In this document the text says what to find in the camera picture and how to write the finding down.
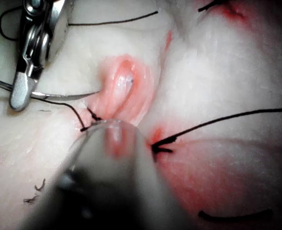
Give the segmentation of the right arm needle driver jaw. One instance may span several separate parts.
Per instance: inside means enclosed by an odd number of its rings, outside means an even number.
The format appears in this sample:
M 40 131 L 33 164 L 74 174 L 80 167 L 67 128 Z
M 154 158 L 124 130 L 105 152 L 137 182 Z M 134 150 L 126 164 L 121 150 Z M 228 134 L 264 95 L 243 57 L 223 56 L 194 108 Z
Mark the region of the right arm needle driver jaw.
M 10 107 L 17 112 L 24 110 L 38 85 L 46 64 L 49 35 L 39 30 L 27 33 L 19 54 L 10 95 Z

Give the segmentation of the right arm needle driver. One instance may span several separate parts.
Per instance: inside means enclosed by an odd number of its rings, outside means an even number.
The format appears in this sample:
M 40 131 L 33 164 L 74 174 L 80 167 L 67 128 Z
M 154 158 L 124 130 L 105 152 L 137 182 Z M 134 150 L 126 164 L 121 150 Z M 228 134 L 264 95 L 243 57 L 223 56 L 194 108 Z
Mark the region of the right arm needle driver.
M 53 60 L 62 47 L 68 27 L 67 0 L 24 0 L 20 23 L 19 50 L 25 47 L 27 34 L 31 28 L 40 35 L 48 35 L 44 60 Z

